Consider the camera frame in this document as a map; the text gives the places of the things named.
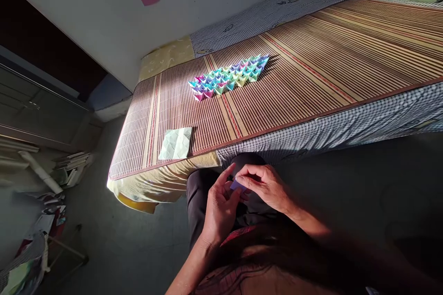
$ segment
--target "dark trousers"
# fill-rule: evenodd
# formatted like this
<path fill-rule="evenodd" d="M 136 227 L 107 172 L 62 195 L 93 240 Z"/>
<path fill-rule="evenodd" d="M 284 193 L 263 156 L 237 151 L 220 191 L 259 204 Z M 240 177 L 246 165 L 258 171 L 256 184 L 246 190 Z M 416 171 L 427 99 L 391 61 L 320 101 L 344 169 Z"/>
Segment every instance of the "dark trousers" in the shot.
<path fill-rule="evenodd" d="M 236 156 L 232 162 L 235 169 L 231 176 L 235 178 L 237 172 L 245 164 L 265 165 L 265 161 L 255 153 L 242 153 Z M 204 168 L 193 172 L 186 183 L 186 200 L 189 219 L 189 231 L 191 233 L 190 247 L 194 246 L 198 237 L 202 233 L 204 217 L 206 214 L 206 203 L 208 192 L 219 177 L 219 173 L 212 169 Z M 266 204 L 256 193 L 249 194 L 249 200 L 239 203 L 237 216 L 233 230 L 269 221 L 280 217 L 280 213 Z"/>

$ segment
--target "floor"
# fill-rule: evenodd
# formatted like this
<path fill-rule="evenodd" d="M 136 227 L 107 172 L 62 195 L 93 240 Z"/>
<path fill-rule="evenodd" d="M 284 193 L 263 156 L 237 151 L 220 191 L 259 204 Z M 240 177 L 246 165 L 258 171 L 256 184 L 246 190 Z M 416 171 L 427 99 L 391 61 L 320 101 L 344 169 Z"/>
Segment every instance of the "floor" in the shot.
<path fill-rule="evenodd" d="M 164 294 L 188 254 L 186 200 L 154 215 L 131 210 L 106 188 L 123 118 L 109 122 L 97 158 L 66 193 L 69 232 L 83 224 L 89 263 L 64 283 L 62 294 Z M 443 135 L 427 134 L 325 153 L 277 166 L 282 178 L 334 227 L 389 248 L 405 234 L 440 232 Z"/>

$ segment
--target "stack of books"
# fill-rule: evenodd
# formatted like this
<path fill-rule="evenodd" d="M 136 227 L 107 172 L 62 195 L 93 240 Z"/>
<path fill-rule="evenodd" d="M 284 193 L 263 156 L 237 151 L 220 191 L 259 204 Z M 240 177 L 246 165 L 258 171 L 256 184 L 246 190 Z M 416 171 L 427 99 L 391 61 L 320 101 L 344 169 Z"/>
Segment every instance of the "stack of books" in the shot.
<path fill-rule="evenodd" d="M 90 153 L 79 152 L 54 160 L 56 162 L 54 172 L 63 173 L 63 176 L 57 177 L 57 182 L 62 188 L 70 188 L 78 184 L 85 167 L 90 163 L 89 157 Z"/>

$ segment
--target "striped bamboo mat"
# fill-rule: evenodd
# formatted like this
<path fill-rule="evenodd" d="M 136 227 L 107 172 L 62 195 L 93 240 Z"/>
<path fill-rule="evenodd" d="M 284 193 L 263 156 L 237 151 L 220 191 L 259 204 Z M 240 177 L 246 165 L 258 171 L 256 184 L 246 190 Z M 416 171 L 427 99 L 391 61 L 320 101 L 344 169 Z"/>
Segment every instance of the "striped bamboo mat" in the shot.
<path fill-rule="evenodd" d="M 271 54 L 256 83 L 202 102 L 187 81 Z M 190 156 L 442 79 L 443 11 L 349 0 L 138 84 L 111 164 L 122 178 L 166 165 L 167 129 L 193 127 Z"/>

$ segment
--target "bed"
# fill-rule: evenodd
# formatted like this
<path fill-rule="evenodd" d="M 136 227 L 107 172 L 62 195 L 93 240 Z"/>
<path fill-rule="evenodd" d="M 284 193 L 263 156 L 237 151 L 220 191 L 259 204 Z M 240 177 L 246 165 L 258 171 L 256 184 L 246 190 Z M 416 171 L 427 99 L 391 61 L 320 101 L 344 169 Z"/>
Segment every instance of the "bed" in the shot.
<path fill-rule="evenodd" d="M 108 188 L 153 213 L 198 168 L 241 152 L 268 163 L 443 128 L 443 5 L 266 0 L 142 59 Z M 258 53 L 255 83 L 196 102 L 187 81 Z M 166 129 L 194 128 L 189 158 L 159 160 Z"/>

